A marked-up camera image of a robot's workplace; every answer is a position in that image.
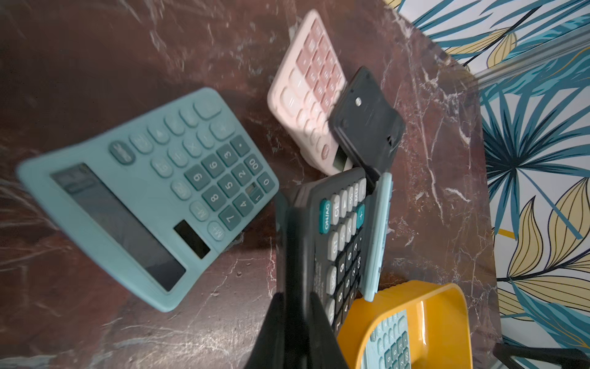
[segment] marble surface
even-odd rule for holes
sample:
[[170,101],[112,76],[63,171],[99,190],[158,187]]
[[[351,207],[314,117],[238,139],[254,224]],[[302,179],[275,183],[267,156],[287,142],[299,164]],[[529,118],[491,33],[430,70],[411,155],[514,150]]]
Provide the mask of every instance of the marble surface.
[[69,241],[15,167],[211,86],[282,188],[320,178],[266,106],[289,34],[313,6],[345,75],[368,66],[407,123],[381,287],[461,286],[474,366],[486,367],[500,321],[477,86],[380,0],[1,2],[0,367],[244,365],[276,289],[273,206],[163,314]]

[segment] pink calculator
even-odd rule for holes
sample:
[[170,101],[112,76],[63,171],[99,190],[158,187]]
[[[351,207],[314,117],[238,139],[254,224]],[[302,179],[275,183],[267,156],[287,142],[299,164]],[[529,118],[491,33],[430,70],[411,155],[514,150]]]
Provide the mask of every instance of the pink calculator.
[[345,84],[330,38],[313,9],[299,25],[278,68],[268,107],[297,142],[307,163],[327,175],[352,167],[327,122]]

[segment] wallpaper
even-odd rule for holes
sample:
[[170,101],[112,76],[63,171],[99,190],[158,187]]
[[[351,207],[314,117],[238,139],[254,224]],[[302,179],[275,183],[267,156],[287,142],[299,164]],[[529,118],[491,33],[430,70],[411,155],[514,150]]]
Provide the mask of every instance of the wallpaper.
[[504,340],[590,356],[590,48],[480,103]]
[[476,74],[590,23],[590,0],[385,0]]

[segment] yellow container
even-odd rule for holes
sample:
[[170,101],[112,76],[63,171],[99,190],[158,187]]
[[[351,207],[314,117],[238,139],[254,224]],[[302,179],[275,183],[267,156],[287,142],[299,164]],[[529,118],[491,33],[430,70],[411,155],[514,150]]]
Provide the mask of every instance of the yellow container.
[[351,369],[360,363],[371,332],[383,319],[406,310],[412,369],[473,369],[467,304],[454,283],[412,280],[379,291],[373,302],[357,299],[338,344]]

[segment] black calculator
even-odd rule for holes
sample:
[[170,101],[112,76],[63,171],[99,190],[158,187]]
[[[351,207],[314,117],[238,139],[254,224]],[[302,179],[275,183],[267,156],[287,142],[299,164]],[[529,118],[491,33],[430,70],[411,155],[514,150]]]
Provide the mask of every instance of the black calculator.
[[275,198],[278,288],[287,316],[306,320],[309,295],[320,298],[336,335],[364,273],[370,214],[363,168],[281,190]]

